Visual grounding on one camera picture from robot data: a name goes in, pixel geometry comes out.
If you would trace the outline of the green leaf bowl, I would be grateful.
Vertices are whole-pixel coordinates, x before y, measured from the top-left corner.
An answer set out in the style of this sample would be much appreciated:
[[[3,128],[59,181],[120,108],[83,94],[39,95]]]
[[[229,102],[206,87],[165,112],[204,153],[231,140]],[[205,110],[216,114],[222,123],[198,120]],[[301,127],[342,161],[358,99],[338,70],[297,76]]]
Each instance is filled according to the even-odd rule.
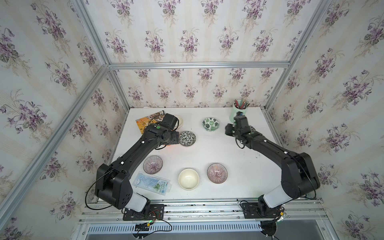
[[[213,132],[220,127],[220,122],[213,117],[208,117],[203,120],[202,125],[206,131]]]

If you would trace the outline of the small cream bowl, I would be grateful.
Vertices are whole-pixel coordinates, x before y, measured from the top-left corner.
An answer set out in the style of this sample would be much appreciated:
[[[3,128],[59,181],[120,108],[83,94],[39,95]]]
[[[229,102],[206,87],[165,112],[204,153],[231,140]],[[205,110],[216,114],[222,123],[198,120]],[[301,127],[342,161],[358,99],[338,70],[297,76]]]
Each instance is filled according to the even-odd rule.
[[[177,130],[178,128],[181,128],[183,126],[183,118],[179,115],[175,115],[175,117],[177,118],[177,122],[176,122],[176,125],[174,127],[174,130]]]

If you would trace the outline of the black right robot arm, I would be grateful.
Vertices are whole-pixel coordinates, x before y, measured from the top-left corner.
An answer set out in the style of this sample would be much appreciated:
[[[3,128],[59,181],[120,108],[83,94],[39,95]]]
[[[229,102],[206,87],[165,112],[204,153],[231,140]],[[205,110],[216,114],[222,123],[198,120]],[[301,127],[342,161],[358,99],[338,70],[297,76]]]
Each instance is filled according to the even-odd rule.
[[[237,112],[232,124],[227,124],[225,134],[235,138],[240,149],[254,150],[281,169],[281,183],[275,189],[258,198],[256,211],[262,218],[277,219],[284,213],[283,204],[311,192],[316,194],[321,183],[314,163],[307,153],[287,150],[257,131],[252,131],[247,117]]]

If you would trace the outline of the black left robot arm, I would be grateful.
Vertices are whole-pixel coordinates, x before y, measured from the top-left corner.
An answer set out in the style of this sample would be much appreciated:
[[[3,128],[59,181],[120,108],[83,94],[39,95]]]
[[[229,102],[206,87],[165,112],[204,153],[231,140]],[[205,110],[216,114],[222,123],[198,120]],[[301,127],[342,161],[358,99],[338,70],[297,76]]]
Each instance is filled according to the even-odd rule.
[[[102,164],[97,170],[95,196],[118,210],[127,208],[142,212],[150,204],[144,196],[135,193],[130,183],[132,174],[145,158],[160,146],[180,143],[179,119],[165,114],[162,121],[146,126],[139,140],[110,165]]]

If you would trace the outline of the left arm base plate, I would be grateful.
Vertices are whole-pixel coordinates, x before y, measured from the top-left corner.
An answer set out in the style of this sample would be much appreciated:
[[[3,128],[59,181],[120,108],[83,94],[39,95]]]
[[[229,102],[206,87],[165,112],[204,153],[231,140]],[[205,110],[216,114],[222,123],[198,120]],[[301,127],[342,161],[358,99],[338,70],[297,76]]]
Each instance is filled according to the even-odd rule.
[[[127,208],[123,211],[124,221],[149,221],[149,220],[162,220],[165,213],[164,204],[150,204],[146,206],[141,212],[135,212]]]

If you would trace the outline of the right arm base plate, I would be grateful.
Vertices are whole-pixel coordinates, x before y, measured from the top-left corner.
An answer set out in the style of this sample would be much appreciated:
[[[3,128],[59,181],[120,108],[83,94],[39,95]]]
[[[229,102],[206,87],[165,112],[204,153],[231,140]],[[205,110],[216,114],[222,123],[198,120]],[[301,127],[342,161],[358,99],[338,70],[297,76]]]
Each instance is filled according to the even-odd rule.
[[[264,202],[240,201],[246,219],[279,219],[285,211],[283,206],[269,208]]]

